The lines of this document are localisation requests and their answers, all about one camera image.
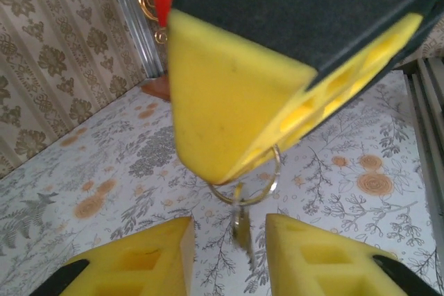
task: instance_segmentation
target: gray leaf pattern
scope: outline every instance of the gray leaf pattern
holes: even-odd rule
[[[0,295],[29,295],[73,255],[179,216],[195,221],[192,295],[270,295],[267,213],[392,252],[442,292],[407,108],[392,72],[282,154],[277,190],[251,207],[251,272],[232,244],[229,206],[177,158],[170,105],[131,89],[0,181]],[[254,192],[272,170],[241,180]]]

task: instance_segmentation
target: floral tablecloth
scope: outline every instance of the floral tablecloth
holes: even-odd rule
[[[0,181],[0,295],[28,295],[73,255],[178,216],[196,221],[192,295],[270,295],[264,221],[276,212],[388,250],[439,289],[410,117],[391,72],[284,152],[276,192],[251,209],[250,273],[230,208],[176,157],[170,105],[134,88]],[[244,181],[261,189],[272,171]]]

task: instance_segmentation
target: yellow foam block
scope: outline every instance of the yellow foam block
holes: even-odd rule
[[[192,218],[176,218],[75,256],[89,265],[64,296],[190,296]]]
[[[273,296],[406,296],[373,262],[393,255],[280,214],[266,217]]]
[[[421,21],[408,14],[307,89],[315,68],[173,9],[169,82],[180,160],[212,184],[266,162],[273,145],[291,147],[365,87]]]

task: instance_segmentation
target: key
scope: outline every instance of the key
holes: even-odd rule
[[[250,224],[250,213],[248,208],[245,206],[240,206],[237,202],[243,202],[244,199],[241,196],[242,183],[239,183],[234,190],[234,197],[237,199],[235,201],[233,209],[233,221],[232,221],[232,233],[234,244],[240,247],[246,252],[250,261],[250,270],[253,271],[256,266],[255,252],[253,250],[253,240],[251,238],[251,224]]]

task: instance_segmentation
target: keychain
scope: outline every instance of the keychain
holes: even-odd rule
[[[273,178],[270,180],[265,189],[256,197],[249,198],[244,188],[244,183],[238,183],[234,189],[233,198],[227,198],[220,194],[213,185],[209,184],[212,193],[221,201],[232,206],[232,235],[234,244],[246,252],[250,264],[250,269],[253,271],[256,267],[255,252],[253,250],[253,240],[251,237],[250,213],[248,206],[257,204],[269,197],[278,185],[281,159],[280,151],[277,146],[272,148],[275,157],[275,172]]]

